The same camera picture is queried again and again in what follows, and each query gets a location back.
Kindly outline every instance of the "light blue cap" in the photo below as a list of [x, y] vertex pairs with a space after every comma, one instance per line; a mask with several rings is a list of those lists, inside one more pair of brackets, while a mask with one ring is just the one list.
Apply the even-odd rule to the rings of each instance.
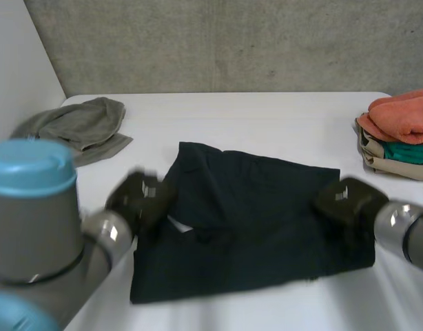
[[0, 293], [0, 331], [60, 331], [58, 323], [35, 305]]
[[14, 198], [58, 194], [76, 181], [70, 150], [53, 141], [0, 143], [0, 195]]

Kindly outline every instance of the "teal cloth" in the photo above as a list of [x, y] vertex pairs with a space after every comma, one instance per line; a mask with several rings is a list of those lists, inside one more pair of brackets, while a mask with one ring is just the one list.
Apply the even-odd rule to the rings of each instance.
[[384, 158], [405, 163], [423, 164], [423, 145], [383, 143]]

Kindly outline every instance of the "white table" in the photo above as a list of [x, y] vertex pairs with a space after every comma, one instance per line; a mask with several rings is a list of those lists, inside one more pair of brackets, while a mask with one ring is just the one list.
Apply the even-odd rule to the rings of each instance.
[[[423, 204], [423, 183], [364, 169], [354, 119], [385, 94], [116, 94], [134, 141], [114, 158], [80, 168], [81, 206], [100, 208], [134, 166], [163, 177], [179, 141], [206, 143], [288, 161], [341, 169], [390, 197]], [[80, 103], [95, 95], [72, 97]], [[373, 268], [314, 282], [208, 299], [133, 306], [132, 251], [66, 331], [423, 330], [423, 272], [377, 248]]]

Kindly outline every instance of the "dark navy garment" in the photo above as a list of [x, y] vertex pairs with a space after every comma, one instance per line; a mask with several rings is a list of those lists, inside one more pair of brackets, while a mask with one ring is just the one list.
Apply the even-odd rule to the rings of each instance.
[[180, 143], [165, 181], [178, 190], [154, 240], [138, 239], [132, 303], [253, 290], [373, 265], [311, 207], [340, 171]]

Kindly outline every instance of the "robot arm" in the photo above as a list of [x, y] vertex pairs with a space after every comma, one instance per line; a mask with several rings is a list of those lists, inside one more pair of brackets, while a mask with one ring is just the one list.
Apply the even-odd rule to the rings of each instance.
[[423, 207], [389, 201], [385, 194], [354, 178], [320, 192], [316, 209], [354, 235], [369, 235], [399, 258], [423, 270]]
[[[81, 222], [68, 152], [54, 143], [18, 142], [16, 150], [28, 150], [31, 163], [38, 156], [39, 166], [19, 165], [13, 182], [6, 168], [14, 168], [16, 157], [8, 161], [12, 146], [3, 144], [0, 331], [62, 330], [128, 252], [135, 234], [147, 236], [176, 194], [156, 177], [133, 172], [105, 208]], [[33, 169], [42, 172], [44, 186], [30, 180], [38, 176]]]

